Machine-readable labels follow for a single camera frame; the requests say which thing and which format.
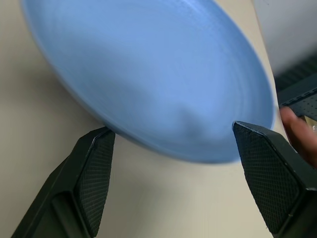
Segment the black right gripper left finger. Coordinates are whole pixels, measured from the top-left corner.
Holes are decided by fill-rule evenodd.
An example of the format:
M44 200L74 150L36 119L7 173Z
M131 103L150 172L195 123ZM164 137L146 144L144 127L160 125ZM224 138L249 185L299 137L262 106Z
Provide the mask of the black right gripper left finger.
M94 238L109 189L115 133L107 127L82 136L49 175L14 238Z

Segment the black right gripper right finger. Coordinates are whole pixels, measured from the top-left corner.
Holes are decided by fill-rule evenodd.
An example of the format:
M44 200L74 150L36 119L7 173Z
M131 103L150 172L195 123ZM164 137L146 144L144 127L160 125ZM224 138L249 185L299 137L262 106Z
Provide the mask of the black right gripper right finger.
M275 238L317 236L317 170L279 133L236 121L244 175L264 222Z

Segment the person's bare hand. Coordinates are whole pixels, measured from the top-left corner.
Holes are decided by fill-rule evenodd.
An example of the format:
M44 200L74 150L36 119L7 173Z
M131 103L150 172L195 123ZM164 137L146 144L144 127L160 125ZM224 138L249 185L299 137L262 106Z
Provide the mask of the person's bare hand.
M280 109L280 116L291 145L311 166L317 167L317 135L289 107Z

